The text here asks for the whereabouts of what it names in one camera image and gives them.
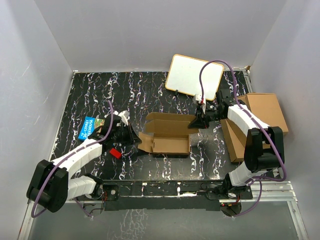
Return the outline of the blue treehouse book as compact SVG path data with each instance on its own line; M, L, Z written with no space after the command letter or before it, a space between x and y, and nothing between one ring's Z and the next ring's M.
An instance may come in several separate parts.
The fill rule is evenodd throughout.
M78 135L78 140L84 141L90 136L96 128L103 126L105 119L86 116Z

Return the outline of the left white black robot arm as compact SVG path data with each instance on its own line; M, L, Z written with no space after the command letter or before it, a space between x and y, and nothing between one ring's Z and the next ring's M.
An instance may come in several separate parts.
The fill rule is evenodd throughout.
M115 145L131 146L141 142L127 119L113 116L94 129L75 149L52 161L40 161L26 197L52 213L61 209L66 201L83 195L97 200L103 195L101 181L94 176L73 178L73 175Z

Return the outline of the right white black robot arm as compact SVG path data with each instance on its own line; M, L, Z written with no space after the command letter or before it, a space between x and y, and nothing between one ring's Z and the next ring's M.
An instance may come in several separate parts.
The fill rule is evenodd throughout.
M195 119L190 129L207 129L212 121L230 120L246 137L244 160L238 168L226 174L221 185L212 189L216 195L233 199L255 180L268 179L266 173L284 168L284 133L279 126L270 126L251 112L245 95L231 97L220 90L213 107L206 105L201 94L196 94Z

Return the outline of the flat brown cardboard box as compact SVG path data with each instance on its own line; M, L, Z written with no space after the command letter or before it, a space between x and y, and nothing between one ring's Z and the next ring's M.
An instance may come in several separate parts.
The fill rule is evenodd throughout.
M258 127L254 121L257 121L265 130L270 127L255 116L245 102L241 104L241 107L232 106L227 118L220 121L231 162L244 160L248 130Z

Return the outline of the closed brown cardboard box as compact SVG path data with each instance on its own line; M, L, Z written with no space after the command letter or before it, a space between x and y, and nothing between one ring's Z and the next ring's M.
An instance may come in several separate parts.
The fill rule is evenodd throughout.
M247 93L240 99L261 121L271 127L280 127L284 135L289 133L278 98L274 93Z

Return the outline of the small red block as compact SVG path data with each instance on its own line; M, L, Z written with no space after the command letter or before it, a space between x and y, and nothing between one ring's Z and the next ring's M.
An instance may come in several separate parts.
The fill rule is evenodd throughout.
M115 148L112 148L109 153L115 157L116 159L120 159L122 157L122 153L116 150Z

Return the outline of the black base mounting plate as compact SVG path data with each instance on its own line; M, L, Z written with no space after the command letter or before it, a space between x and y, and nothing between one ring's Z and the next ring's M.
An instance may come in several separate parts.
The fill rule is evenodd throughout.
M252 200L250 187L222 191L221 180L105 180L93 197L80 196L86 203L98 203L105 211L129 209L219 211L226 204Z

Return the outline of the whiteboard with wooden frame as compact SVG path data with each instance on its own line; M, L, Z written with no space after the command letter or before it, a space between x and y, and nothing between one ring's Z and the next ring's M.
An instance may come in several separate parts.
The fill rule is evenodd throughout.
M190 96L200 95L204 90L205 99L213 101L220 85L224 66L219 63L205 66L206 63L202 59L175 54L167 74L165 88Z

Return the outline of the aluminium frame rail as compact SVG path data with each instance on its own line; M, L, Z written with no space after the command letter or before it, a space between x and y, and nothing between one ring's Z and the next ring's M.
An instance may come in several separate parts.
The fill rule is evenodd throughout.
M306 240L292 184L265 182L242 200L246 214L200 209L103 211L101 201L68 201L37 218L25 214L21 240Z

